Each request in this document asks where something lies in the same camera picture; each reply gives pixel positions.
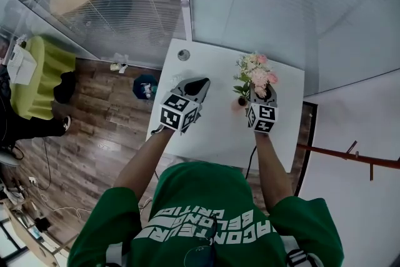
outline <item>flower bouquet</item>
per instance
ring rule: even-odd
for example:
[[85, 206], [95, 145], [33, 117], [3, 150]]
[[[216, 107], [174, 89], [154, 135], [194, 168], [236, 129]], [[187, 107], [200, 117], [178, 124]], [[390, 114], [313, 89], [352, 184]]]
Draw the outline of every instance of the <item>flower bouquet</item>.
[[243, 86], [233, 86], [233, 91], [247, 100], [250, 99], [250, 85], [254, 84], [254, 91], [263, 99], [266, 97], [267, 85], [276, 84], [278, 77], [268, 65], [267, 57], [263, 54], [243, 55], [236, 65], [240, 67], [240, 74], [235, 75], [235, 80], [244, 82]]

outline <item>blue object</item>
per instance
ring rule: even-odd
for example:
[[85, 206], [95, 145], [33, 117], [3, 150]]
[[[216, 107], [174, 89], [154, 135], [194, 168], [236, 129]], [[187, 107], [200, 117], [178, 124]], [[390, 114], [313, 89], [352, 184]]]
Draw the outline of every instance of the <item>blue object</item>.
[[[150, 84], [151, 96], [150, 98], [146, 97], [146, 93], [144, 91], [144, 84]], [[132, 91], [138, 99], [142, 100], [154, 100], [157, 92], [158, 82], [157, 79], [151, 74], [142, 74], [137, 77], [133, 82]]]

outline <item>white table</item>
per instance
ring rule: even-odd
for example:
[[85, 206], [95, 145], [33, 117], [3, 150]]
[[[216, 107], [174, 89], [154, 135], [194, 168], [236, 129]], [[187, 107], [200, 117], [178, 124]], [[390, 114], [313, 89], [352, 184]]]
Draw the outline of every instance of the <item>white table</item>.
[[[178, 60], [178, 52], [182, 49], [187, 49], [191, 54], [187, 61]], [[171, 80], [179, 75], [185, 78], [208, 77], [211, 85], [202, 104], [201, 117], [190, 125], [186, 134], [176, 133], [165, 152], [247, 168], [250, 154], [256, 145], [254, 134], [247, 127], [244, 109], [240, 113], [231, 110], [231, 103], [238, 98], [238, 94], [233, 92], [233, 86], [241, 84], [233, 80], [233, 76], [239, 71], [236, 61], [243, 54], [208, 44], [173, 39], [162, 69], [147, 138], [159, 126], [159, 104], [166, 91], [174, 87]], [[279, 82], [273, 85], [277, 94], [279, 118], [270, 137], [285, 170], [290, 172], [299, 135], [304, 71], [274, 61], [269, 62], [279, 78]], [[257, 153], [253, 156], [251, 168], [258, 169]]]

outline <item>wooden floor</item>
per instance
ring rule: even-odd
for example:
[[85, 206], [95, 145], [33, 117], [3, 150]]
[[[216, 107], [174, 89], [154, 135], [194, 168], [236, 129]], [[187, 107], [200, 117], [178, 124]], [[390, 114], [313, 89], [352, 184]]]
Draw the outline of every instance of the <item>wooden floor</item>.
[[[75, 207], [91, 210], [103, 192], [113, 185], [125, 164], [146, 140], [152, 103], [140, 101], [132, 93], [134, 78], [140, 74], [152, 74], [159, 79], [161, 72], [128, 67], [124, 74], [109, 70], [109, 63], [77, 60], [77, 88], [68, 105], [54, 103], [55, 116], [70, 114], [72, 125], [63, 137], [46, 138], [47, 153], [51, 168], [52, 183], [42, 192], [51, 208]], [[302, 111], [299, 142], [307, 144], [311, 126], [312, 108], [304, 105]], [[45, 188], [48, 184], [48, 167], [41, 138], [19, 141], [17, 145], [25, 157], [19, 168], [2, 167], [9, 181], [20, 180], [29, 186], [28, 176], [38, 179]], [[292, 171], [293, 190], [296, 189], [303, 166], [304, 151], [297, 150]], [[174, 159], [166, 155], [160, 161], [157, 172], [166, 168]], [[249, 175], [254, 202], [265, 211], [257, 173]], [[153, 196], [157, 179], [153, 177], [140, 204]], [[28, 188], [43, 213], [45, 206], [37, 188]], [[142, 215], [145, 224], [149, 205]], [[79, 232], [89, 213], [80, 211], [81, 219], [74, 209], [52, 212], [48, 218], [52, 223], [49, 232], [60, 241], [66, 241]]]

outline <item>green tablecloth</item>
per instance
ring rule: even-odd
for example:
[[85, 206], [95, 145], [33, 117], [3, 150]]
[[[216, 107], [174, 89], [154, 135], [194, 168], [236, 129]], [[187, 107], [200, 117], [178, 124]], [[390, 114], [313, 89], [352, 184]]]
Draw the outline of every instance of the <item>green tablecloth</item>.
[[23, 118], [53, 118], [51, 102], [54, 87], [61, 84], [61, 74], [75, 70], [75, 55], [35, 36], [27, 42], [37, 67], [28, 85], [11, 84], [11, 106]]

